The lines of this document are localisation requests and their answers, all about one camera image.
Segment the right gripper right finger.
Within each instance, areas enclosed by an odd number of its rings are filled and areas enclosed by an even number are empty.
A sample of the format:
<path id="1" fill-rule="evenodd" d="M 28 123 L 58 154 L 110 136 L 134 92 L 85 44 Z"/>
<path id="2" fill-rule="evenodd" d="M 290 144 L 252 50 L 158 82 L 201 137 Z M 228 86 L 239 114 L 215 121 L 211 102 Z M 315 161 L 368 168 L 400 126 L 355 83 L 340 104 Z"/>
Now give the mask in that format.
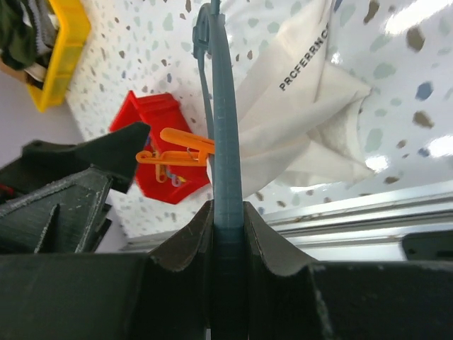
<path id="1" fill-rule="evenodd" d="M 317 261 L 244 206 L 250 339 L 451 339 L 452 264 Z"/>

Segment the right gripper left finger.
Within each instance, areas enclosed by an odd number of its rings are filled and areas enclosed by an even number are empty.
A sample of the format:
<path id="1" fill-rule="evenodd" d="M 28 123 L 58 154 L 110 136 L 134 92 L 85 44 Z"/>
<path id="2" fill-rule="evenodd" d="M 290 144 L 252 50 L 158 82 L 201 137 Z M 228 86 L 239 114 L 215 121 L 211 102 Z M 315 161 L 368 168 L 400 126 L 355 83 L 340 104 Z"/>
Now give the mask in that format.
<path id="1" fill-rule="evenodd" d="M 150 253 L 1 257 L 2 339 L 204 339 L 213 205 Z"/>

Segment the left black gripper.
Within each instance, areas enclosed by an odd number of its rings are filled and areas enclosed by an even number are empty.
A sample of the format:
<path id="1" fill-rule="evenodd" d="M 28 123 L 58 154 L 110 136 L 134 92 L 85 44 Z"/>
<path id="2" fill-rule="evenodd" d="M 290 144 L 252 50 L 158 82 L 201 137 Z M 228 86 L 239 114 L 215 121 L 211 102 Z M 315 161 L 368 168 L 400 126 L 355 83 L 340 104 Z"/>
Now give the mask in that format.
<path id="1" fill-rule="evenodd" d="M 1 253 L 95 251 L 111 225 L 109 191 L 128 192 L 150 132 L 135 122 L 79 144 L 24 145 L 1 167 Z"/>

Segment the orange clothespin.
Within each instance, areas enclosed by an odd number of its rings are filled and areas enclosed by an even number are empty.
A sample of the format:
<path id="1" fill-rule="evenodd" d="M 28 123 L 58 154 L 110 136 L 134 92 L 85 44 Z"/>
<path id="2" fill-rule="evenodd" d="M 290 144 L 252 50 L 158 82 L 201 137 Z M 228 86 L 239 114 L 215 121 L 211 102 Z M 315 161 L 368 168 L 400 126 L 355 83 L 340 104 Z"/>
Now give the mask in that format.
<path id="1" fill-rule="evenodd" d="M 182 150 L 168 150 L 157 156 L 149 151 L 141 151 L 136 154 L 139 164 L 203 167 L 207 166 L 209 156 L 215 154 L 214 140 L 190 132 L 166 127 L 160 132 L 160 138 L 182 147 Z"/>

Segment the white lettered underwear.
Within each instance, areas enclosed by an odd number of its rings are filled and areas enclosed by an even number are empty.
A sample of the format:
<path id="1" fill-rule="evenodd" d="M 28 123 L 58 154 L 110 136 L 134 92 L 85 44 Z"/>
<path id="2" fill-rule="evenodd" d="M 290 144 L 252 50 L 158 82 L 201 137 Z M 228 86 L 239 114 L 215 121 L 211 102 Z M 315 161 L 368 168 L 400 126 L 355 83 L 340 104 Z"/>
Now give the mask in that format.
<path id="1" fill-rule="evenodd" d="M 236 90 L 244 196 L 288 186 L 356 183 L 372 175 L 357 135 L 371 88 L 326 58 L 332 3 L 285 21 Z"/>

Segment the grey-blue clothes hanger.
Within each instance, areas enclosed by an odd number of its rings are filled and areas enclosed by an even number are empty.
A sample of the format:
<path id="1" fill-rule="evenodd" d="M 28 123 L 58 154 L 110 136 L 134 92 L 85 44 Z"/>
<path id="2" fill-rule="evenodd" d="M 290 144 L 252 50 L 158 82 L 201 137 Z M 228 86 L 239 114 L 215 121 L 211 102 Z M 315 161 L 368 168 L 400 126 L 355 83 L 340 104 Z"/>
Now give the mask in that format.
<path id="1" fill-rule="evenodd" d="M 247 277 L 239 133 L 234 78 L 224 15 L 220 2 L 203 4 L 193 28 L 205 105 L 208 137 L 214 140 L 210 157 L 213 187 L 212 339 L 247 339 Z"/>

